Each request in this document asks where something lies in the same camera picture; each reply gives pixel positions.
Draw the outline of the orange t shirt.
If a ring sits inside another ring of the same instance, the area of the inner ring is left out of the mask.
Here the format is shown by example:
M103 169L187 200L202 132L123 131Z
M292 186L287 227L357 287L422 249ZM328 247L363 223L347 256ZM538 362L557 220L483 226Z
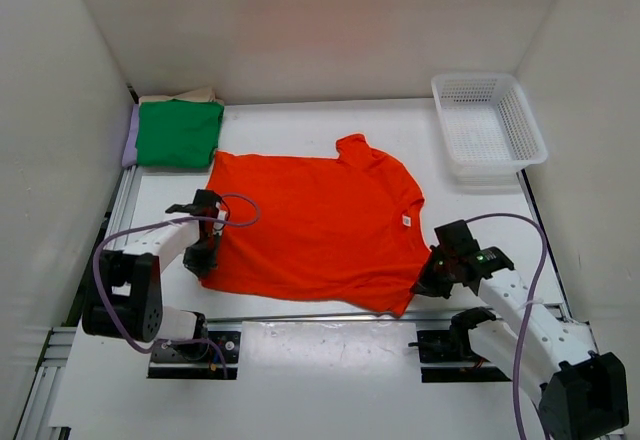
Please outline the orange t shirt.
M228 195L235 224L203 287L405 313L430 255L422 190L362 134L337 140L336 151L335 158L216 153L207 187Z

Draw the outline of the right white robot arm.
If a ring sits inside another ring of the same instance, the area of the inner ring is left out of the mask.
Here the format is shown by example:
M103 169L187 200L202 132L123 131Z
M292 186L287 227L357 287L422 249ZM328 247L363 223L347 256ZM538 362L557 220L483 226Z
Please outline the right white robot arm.
M520 435L522 395L552 439L598 439L628 425L626 370L615 354L574 336L535 300L538 281L524 282L500 248L481 247L468 221L442 225L435 235L413 293L447 299L460 284L484 304L454 315L445 331L419 332L412 345L422 361L492 364L512 382Z

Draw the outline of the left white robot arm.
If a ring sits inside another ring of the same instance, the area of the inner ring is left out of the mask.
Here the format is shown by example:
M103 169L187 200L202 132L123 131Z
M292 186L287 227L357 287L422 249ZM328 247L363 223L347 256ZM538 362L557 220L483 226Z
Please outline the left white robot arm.
M165 219L135 242L120 250L96 250L94 284L82 312L84 332L137 346L159 341L185 356L204 355L208 336L204 315L165 306L161 274L179 256L197 278L212 273L228 217L220 195L198 190L191 203L170 206Z

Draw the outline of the purple t shirt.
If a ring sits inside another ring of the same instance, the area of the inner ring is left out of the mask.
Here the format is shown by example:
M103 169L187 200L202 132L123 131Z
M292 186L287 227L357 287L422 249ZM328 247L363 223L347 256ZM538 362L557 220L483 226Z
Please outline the purple t shirt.
M137 163L136 142L139 132L139 105L134 104L131 112L129 131L125 143L121 165L123 168L130 168Z

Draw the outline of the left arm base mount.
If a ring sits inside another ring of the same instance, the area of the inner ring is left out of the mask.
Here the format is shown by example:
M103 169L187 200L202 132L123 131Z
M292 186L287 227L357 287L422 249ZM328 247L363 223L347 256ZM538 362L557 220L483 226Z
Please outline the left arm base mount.
M155 347L150 355L147 378L236 380L242 338L240 325L209 325L208 336L218 349L209 344Z

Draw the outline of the green t shirt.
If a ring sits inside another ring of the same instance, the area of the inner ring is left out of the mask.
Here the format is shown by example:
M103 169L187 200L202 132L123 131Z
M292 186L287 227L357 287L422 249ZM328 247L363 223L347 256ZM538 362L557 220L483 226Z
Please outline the green t shirt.
M218 148L225 107L217 102L168 100L139 107L137 164L205 169Z

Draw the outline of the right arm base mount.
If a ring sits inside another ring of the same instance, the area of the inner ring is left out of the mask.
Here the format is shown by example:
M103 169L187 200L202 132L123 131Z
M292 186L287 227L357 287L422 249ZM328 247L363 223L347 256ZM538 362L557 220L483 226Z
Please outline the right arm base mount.
M485 307L475 307L451 318L445 329L416 332L408 348L419 357L423 384L504 383L510 379L489 360L475 353L469 333L479 325L495 321L496 315Z

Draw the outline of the beige t shirt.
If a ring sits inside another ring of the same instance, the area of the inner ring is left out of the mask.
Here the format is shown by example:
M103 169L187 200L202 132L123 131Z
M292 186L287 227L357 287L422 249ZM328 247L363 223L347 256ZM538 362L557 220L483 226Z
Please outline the beige t shirt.
M145 95L138 99L138 104L167 102L172 100L191 102L191 103L216 103L217 98L214 89L211 86L203 87L177 95Z

